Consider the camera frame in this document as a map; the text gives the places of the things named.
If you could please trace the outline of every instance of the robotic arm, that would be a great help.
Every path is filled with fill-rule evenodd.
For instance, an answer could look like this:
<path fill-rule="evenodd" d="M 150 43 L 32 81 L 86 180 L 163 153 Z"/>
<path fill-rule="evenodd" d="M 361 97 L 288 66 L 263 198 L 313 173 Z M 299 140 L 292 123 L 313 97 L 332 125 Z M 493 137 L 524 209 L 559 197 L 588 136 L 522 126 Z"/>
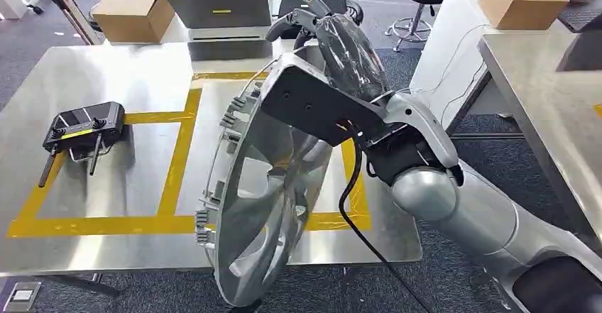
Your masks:
<path fill-rule="evenodd" d="M 317 38 L 326 71 L 283 57 L 262 89 L 261 109 L 332 146 L 353 138 L 395 203 L 476 256 L 516 312 L 602 312 L 602 260 L 459 160 L 425 105 L 385 92 L 383 69 L 361 30 L 343 15 L 323 13 L 303 14 L 313 17 L 295 24 Z"/>

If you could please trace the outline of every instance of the table leg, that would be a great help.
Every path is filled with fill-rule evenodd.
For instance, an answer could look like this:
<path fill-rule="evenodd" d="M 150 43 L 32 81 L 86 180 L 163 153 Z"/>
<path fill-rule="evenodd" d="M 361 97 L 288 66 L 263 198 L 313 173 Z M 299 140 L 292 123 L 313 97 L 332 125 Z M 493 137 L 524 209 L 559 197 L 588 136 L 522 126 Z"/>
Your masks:
<path fill-rule="evenodd" d="M 92 292 L 104 294 L 110 297 L 118 296 L 119 291 L 116 288 L 100 283 L 101 277 L 102 274 L 98 273 L 94 274 L 92 280 L 85 280 L 69 275 L 44 275 L 37 278 L 50 280 L 67 286 L 82 288 L 83 290 L 90 290 Z"/>
<path fill-rule="evenodd" d="M 233 309 L 230 309 L 229 313 L 255 313 L 260 306 L 261 299 L 257 299 L 254 303 L 250 304 L 249 306 L 235 307 Z"/>
<path fill-rule="evenodd" d="M 489 73 L 489 71 L 487 71 L 480 78 L 480 80 L 477 81 L 476 86 L 469 93 L 466 100 L 460 107 L 460 110 L 458 110 L 458 113 L 456 114 L 456 116 L 449 122 L 449 125 L 445 129 L 447 134 L 451 135 L 451 134 L 453 134 L 453 132 L 455 132 L 456 127 L 458 127 L 458 125 L 460 124 L 460 121 L 462 121 L 462 119 L 464 119 L 464 117 L 468 114 L 470 108 L 476 102 L 478 96 L 481 95 L 481 92 L 483 92 L 483 90 L 485 89 L 485 86 L 487 85 L 487 83 L 490 80 L 491 80 L 491 74 Z"/>
<path fill-rule="evenodd" d="M 358 275 L 360 267 L 343 267 L 343 278 L 341 281 L 344 286 L 350 284 Z"/>

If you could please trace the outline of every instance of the yellow tape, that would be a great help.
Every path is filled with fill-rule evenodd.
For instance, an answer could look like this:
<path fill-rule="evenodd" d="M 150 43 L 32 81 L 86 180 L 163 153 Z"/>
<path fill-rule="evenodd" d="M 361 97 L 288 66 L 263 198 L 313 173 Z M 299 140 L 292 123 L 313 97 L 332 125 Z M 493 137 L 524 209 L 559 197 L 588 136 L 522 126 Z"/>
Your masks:
<path fill-rule="evenodd" d="M 62 136 L 60 138 L 61 139 L 73 138 L 73 137 L 77 137 L 77 136 L 83 136 L 84 134 L 88 134 L 90 132 L 92 132 L 92 129 L 83 130 L 83 131 L 80 131 L 80 132 L 74 132 L 74 133 L 65 134 L 64 136 Z"/>
<path fill-rule="evenodd" d="M 225 80 L 248 80 L 257 72 L 225 72 L 225 73 L 199 73 L 192 76 L 192 81 L 200 79 L 225 79 Z M 256 79 L 265 79 L 267 72 L 260 73 Z"/>
<path fill-rule="evenodd" d="M 355 145 L 351 139 L 341 144 L 343 153 L 343 165 L 346 178 L 349 180 L 354 172 Z M 363 184 L 363 175 L 360 173 L 356 185 L 349 194 L 349 211 L 347 216 L 360 230 L 372 229 L 368 202 L 366 201 L 366 189 Z M 342 230 L 351 227 L 345 222 L 339 212 L 313 212 L 305 225 L 305 230 Z"/>
<path fill-rule="evenodd" d="M 191 234 L 194 232 L 194 216 L 128 216 L 19 219 L 11 224 L 6 236 L 24 238 L 121 234 Z"/>
<path fill-rule="evenodd" d="M 126 114 L 125 124 L 135 123 L 179 123 L 185 119 L 194 118 L 195 114 L 186 112 L 148 112 L 148 113 L 128 113 Z"/>
<path fill-rule="evenodd" d="M 182 179 L 186 169 L 188 152 L 190 151 L 190 142 L 195 130 L 196 113 L 201 100 L 202 89 L 191 89 L 188 92 L 188 99 L 184 107 L 185 112 L 195 114 L 192 118 L 183 120 L 180 124 L 180 131 L 177 133 L 177 140 L 173 148 L 173 157 L 163 186 L 161 202 L 157 210 L 157 216 L 173 216 L 177 206 L 177 198 L 180 196 Z"/>

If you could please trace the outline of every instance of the gray carpet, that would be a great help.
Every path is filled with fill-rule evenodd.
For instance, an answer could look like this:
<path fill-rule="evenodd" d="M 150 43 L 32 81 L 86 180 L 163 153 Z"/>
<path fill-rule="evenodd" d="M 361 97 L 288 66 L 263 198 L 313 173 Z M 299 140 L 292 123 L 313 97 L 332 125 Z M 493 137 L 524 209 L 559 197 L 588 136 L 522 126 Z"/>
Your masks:
<path fill-rule="evenodd" d="M 77 1 L 86 10 L 98 0 Z M 0 22 L 0 109 L 47 48 L 81 43 L 72 36 L 69 24 L 48 0 L 42 5 L 46 10 L 42 16 L 30 13 L 22 21 Z M 390 18 L 378 17 L 378 9 L 373 11 L 375 15 L 369 21 L 374 24 L 366 31 L 372 41 L 378 42 Z M 420 51 L 404 50 L 395 54 L 390 49 L 383 49 L 378 50 L 378 54 L 392 86 L 396 89 L 408 86 Z M 459 131 L 470 132 L 515 129 L 512 123 L 496 116 L 470 116 L 459 127 Z M 526 142 L 464 141 L 456 146 L 466 162 L 519 204 L 553 224 L 570 229 L 566 214 Z M 430 225 L 419 222 L 419 228 L 423 260 L 399 264 L 397 269 L 427 302 L 431 312 L 504 312 L 490 284 L 471 285 L 470 278 L 478 274 L 479 267 L 470 257 Z M 386 269 L 356 270 L 355 276 L 347 281 L 339 267 L 286 268 L 266 295 L 259 312 L 422 312 Z M 18 279 L 9 279 L 0 295 L 2 302 L 15 280 Z M 214 313 L 229 310 L 208 273 L 111 273 L 105 275 L 103 282 L 121 289 L 123 294 L 110 299 L 45 281 L 35 308 L 38 312 L 57 313 Z"/>

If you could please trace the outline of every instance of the stainless steel table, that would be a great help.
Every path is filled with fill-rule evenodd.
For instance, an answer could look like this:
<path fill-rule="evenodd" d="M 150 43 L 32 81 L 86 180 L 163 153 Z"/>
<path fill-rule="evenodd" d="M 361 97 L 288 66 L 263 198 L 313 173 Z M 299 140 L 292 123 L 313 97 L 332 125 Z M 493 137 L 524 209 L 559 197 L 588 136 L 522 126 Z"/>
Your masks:
<path fill-rule="evenodd" d="M 192 215 L 219 118 L 264 63 L 191 62 L 184 43 L 49 49 L 0 112 L 0 276 L 209 267 Z M 52 117 L 103 101 L 124 105 L 132 124 L 124 141 L 99 159 L 94 176 L 65 158 L 49 189 L 37 188 Z M 336 213 L 353 159 L 344 155 L 353 155 L 350 145 L 334 151 L 290 264 L 378 262 Z M 349 210 L 368 239 L 391 261 L 421 259 L 413 218 L 380 181 L 362 184 Z"/>
<path fill-rule="evenodd" d="M 557 72 L 576 35 L 484 35 L 479 50 L 584 242 L 602 237 L 602 72 Z"/>

